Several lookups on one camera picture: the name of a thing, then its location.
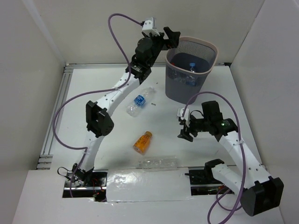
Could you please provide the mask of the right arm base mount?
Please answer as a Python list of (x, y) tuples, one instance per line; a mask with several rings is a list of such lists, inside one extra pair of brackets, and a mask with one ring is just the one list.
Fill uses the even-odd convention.
[(224, 161), (211, 160), (206, 162), (203, 168), (192, 168), (185, 173), (190, 180), (192, 196), (224, 194), (228, 190), (223, 183), (213, 178), (212, 168), (219, 164), (224, 164)]

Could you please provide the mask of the clear bottle red cap label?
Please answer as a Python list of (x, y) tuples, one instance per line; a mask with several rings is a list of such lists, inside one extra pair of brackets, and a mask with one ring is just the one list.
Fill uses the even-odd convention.
[(184, 82), (184, 75), (180, 71), (174, 68), (172, 68), (171, 71), (171, 78), (176, 82), (180, 82), (180, 83)]

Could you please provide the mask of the small orange juice bottle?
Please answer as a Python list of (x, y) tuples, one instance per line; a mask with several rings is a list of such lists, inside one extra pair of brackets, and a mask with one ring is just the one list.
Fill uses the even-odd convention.
[(144, 135), (142, 135), (137, 140), (137, 142), (133, 145), (133, 149), (140, 154), (145, 154), (147, 149), (149, 148), (151, 138), (152, 138), (152, 133), (146, 131)]

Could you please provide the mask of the white taped cover sheet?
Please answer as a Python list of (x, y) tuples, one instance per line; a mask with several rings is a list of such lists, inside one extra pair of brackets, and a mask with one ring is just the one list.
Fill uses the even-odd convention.
[(190, 200), (187, 168), (146, 172), (142, 169), (110, 170), (107, 174), (108, 202), (159, 202)]

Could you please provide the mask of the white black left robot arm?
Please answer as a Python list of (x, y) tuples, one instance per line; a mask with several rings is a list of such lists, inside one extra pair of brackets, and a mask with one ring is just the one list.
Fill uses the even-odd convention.
[(149, 76), (160, 52), (178, 47), (180, 34), (169, 27), (164, 27), (164, 32), (157, 35), (152, 31), (143, 31), (143, 38), (138, 41), (135, 54), (115, 89), (95, 102), (86, 103), (87, 149), (83, 152), (83, 158), (72, 168), (75, 180), (81, 186), (87, 186), (92, 182), (96, 154), (104, 137), (110, 134), (114, 127), (111, 118), (113, 112), (125, 97)]

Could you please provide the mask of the grey mesh waste bin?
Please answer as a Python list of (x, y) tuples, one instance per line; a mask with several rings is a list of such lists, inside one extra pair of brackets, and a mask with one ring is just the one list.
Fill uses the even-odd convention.
[[(212, 71), (218, 58), (218, 48), (207, 41), (182, 36), (179, 38), (178, 47), (170, 49), (165, 62), (165, 94), (176, 102), (186, 104), (190, 98), (198, 93), (203, 86), (208, 74)], [(196, 86), (186, 84), (186, 76), (192, 75), (190, 63), (196, 63)], [(176, 82), (171, 78), (172, 68), (184, 75), (184, 82)]]

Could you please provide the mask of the clear crushed unlabelled bottle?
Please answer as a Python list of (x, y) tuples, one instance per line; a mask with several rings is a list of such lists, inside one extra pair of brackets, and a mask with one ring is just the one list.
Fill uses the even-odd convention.
[(140, 159), (137, 168), (146, 172), (172, 171), (179, 167), (178, 159), (175, 156), (145, 157)]

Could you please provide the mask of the clear bottle blue Aqua label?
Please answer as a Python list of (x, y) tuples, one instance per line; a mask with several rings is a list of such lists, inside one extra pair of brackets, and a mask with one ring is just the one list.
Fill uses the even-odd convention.
[(154, 87), (143, 89), (134, 100), (126, 106), (126, 112), (132, 117), (137, 117), (145, 106), (152, 101), (155, 95)]

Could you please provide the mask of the aluminium frame rail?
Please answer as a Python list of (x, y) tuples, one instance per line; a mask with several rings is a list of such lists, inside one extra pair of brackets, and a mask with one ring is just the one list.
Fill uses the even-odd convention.
[(72, 71), (73, 69), (70, 68), (69, 64), (66, 64), (62, 80), (59, 86), (58, 94), (56, 97), (56, 101), (54, 104), (54, 108), (52, 111), (52, 115), (50, 118), (50, 123), (44, 138), (43, 146), (41, 149), (41, 153), (39, 155), (39, 159), (36, 165), (36, 170), (49, 170), (51, 167), (51, 162), (53, 159), (54, 154), (54, 148), (53, 144), (55, 143), (55, 137), (52, 131), (52, 121), (54, 119), (54, 115), (59, 109), (59, 107), (66, 101), (69, 86), (71, 83), (71, 77), (72, 77)]

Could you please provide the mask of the clear bottle blue cap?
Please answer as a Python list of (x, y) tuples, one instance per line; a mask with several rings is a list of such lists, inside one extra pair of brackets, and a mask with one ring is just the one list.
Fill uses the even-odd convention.
[(186, 84), (188, 86), (196, 86), (197, 77), (194, 75), (197, 71), (196, 63), (190, 63), (189, 67), (190, 67), (190, 72), (192, 73), (192, 75), (186, 76)]

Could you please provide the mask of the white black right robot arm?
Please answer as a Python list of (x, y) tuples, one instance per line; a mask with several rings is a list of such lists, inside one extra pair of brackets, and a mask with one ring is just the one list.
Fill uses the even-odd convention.
[(240, 203), (249, 216), (255, 216), (280, 205), (284, 184), (271, 174), (253, 155), (237, 125), (224, 119), (216, 101), (202, 103), (203, 117), (195, 118), (189, 109), (179, 108), (178, 120), (182, 129), (179, 138), (192, 142), (199, 132), (208, 132), (228, 152), (242, 175), (231, 170), (224, 161), (215, 159), (205, 163), (204, 178), (209, 183), (217, 180), (231, 191), (242, 193)]

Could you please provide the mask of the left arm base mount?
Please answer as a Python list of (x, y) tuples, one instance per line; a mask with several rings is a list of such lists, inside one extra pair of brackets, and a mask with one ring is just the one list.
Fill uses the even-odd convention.
[(59, 167), (57, 174), (64, 177), (62, 198), (92, 198), (95, 202), (107, 201), (107, 172), (92, 170), (73, 175), (71, 170)]

